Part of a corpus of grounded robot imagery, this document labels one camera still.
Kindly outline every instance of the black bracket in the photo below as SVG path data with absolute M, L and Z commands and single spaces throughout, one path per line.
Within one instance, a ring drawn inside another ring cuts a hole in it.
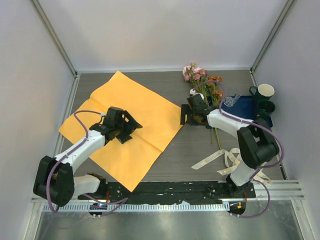
M 186 100 L 188 104 L 181 105 L 180 124 L 207 126 L 207 115 L 217 108 L 215 106 L 207 106 L 200 94 L 188 97 Z
M 255 122 L 269 129 L 265 120 L 258 119 Z M 241 157 L 249 168 L 257 169 L 280 151 L 275 138 L 258 127 L 252 125 L 242 127 L 236 133 Z
M 56 159 L 50 156 L 45 156 L 41 159 L 34 181 L 34 194 L 47 199 L 47 179 L 56 163 Z M 59 207 L 65 206 L 71 200 L 75 191 L 75 184 L 73 169 L 69 163 L 60 163 L 56 168 L 51 178 L 49 191 L 51 201 Z
M 117 138 L 120 143 L 132 139 L 132 134 L 136 129 L 141 129 L 142 126 L 125 110 L 111 106 L 109 107 L 106 116 L 102 123 L 95 123 L 90 127 L 90 130 L 100 132 L 105 136 L 105 144 Z

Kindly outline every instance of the orange cloth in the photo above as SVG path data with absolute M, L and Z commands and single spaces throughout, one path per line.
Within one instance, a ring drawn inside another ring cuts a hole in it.
M 132 139 L 124 144 L 117 139 L 110 141 L 90 158 L 132 192 L 182 127 L 181 110 L 119 71 L 96 89 L 78 110 L 106 113 L 109 107 L 127 110 L 143 128 L 136 129 Z M 87 128 L 100 120 L 99 115 L 92 113 L 78 116 Z M 73 144 L 85 133 L 73 115 L 59 131 Z

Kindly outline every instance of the green mug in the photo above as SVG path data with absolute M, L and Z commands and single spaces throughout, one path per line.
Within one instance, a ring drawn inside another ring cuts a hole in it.
M 269 84 L 261 84 L 258 87 L 251 86 L 249 92 L 253 96 L 254 104 L 258 104 L 260 100 L 269 100 L 275 94 L 275 89 Z
M 270 115 L 276 110 L 276 105 L 270 100 L 260 100 L 255 108 L 255 119 L 264 119 L 270 117 Z

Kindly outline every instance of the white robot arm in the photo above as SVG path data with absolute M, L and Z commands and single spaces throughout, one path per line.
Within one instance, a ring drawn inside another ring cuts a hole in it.
M 229 113 L 227 114 L 229 117 L 226 117 L 225 114 L 222 114 L 223 110 L 220 112 L 216 107 L 208 107 L 199 93 L 189 97 L 187 101 L 188 104 L 181 106 L 181 124 L 209 125 L 238 139 L 243 161 L 226 179 L 230 192 L 241 191 L 255 171 L 279 153 L 279 147 L 274 137 L 260 128 L 247 124 L 253 120 L 240 118 Z M 258 119 L 255 123 L 269 128 L 263 119 Z
M 72 197 L 82 194 L 93 194 L 101 197 L 106 191 L 106 179 L 88 173 L 74 177 L 78 167 L 95 151 L 117 138 L 122 144 L 130 140 L 136 129 L 142 126 L 127 112 L 117 107 L 110 107 L 103 122 L 92 125 L 88 134 L 66 151 L 55 157 L 45 156 L 41 159 L 36 174 L 33 192 L 47 199 L 47 179 L 50 178 L 50 198 L 59 207 L 65 206 Z M 59 160 L 62 160 L 52 176 L 50 171 Z

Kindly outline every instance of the cup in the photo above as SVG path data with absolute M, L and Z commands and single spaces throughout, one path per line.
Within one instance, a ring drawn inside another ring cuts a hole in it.
M 255 119 L 266 120 L 276 110 L 275 104 L 270 100 L 260 100 L 255 108 L 254 117 Z
M 227 107 L 232 107 L 238 101 L 241 96 L 241 91 L 236 87 L 228 87 L 225 90 L 225 98 L 223 100 L 224 105 Z
M 253 96 L 253 102 L 258 104 L 260 100 L 269 100 L 275 94 L 275 89 L 269 84 L 261 84 L 258 87 L 251 86 L 249 92 Z

